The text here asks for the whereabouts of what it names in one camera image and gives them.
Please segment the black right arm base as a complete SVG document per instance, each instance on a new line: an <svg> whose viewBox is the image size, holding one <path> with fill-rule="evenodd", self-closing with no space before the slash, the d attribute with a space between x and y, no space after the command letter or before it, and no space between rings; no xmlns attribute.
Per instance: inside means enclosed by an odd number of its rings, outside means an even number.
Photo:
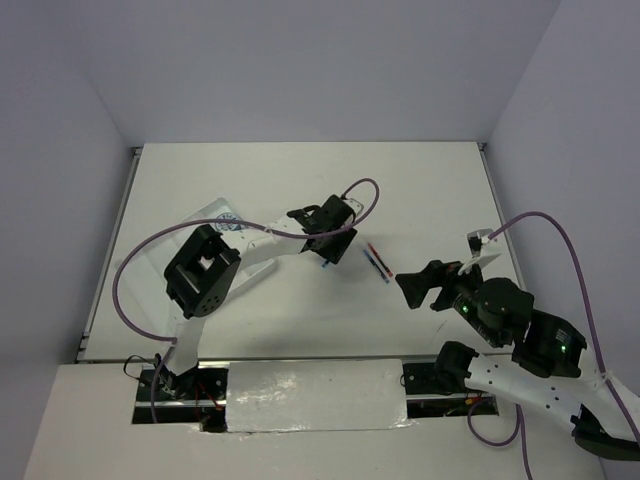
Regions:
<svg viewBox="0 0 640 480"><path fill-rule="evenodd" d="M402 365L400 384L406 394L410 419L464 417L474 405L473 415L498 414L493 395L464 386L449 385L434 371L434 361L409 362Z"/></svg>

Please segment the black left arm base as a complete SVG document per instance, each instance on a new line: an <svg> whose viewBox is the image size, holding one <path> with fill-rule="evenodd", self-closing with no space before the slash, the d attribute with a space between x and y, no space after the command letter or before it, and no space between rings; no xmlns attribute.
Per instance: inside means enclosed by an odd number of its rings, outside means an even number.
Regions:
<svg viewBox="0 0 640 480"><path fill-rule="evenodd" d="M123 373L136 382L131 423L192 424L206 433L227 431L226 396L229 369L200 365L176 383L163 371L155 389L152 382L159 357L154 360L131 355L123 364Z"/></svg>

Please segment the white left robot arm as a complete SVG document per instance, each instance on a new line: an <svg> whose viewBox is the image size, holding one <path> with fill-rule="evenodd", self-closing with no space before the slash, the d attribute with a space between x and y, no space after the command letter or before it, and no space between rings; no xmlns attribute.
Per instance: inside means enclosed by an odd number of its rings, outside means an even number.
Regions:
<svg viewBox="0 0 640 480"><path fill-rule="evenodd" d="M357 234L351 224L362 209L353 199L332 195L321 206L289 211L265 227L224 232L209 224L196 228L164 272L167 294L181 315L177 343L159 374L160 387L175 399L193 392L206 318L223 305L241 272L307 251L338 263Z"/></svg>

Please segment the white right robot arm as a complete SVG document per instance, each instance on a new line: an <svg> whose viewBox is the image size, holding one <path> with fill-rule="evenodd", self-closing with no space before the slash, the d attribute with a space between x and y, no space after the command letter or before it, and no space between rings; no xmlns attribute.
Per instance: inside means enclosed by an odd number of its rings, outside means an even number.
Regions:
<svg viewBox="0 0 640 480"><path fill-rule="evenodd" d="M479 266L432 260L395 280L411 309L438 290L435 312L458 313L493 348L511 348L499 365L459 341L443 344L431 375L441 393L482 390L549 415L582 449L603 459L639 459L639 398L605 377L585 337L565 319L537 310L532 294Z"/></svg>

